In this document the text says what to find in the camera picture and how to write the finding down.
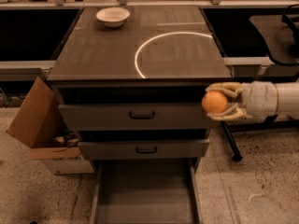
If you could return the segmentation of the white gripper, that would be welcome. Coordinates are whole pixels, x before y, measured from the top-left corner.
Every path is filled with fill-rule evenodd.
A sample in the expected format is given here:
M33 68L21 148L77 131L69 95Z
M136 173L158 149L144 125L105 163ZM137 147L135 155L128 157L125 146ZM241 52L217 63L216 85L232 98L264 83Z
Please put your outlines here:
M254 81L245 85L239 82L214 83L206 91L219 91L224 95L236 98L241 93L241 107L233 104L222 113L207 113L216 121L262 118L274 116L278 109L278 90L271 82Z

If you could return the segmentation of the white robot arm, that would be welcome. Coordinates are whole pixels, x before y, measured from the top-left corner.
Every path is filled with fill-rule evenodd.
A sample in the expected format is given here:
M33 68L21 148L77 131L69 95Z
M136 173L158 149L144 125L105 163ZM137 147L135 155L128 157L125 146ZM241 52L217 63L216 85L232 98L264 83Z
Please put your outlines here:
M299 83L214 83L202 99L206 115L214 120L261 119L299 112Z

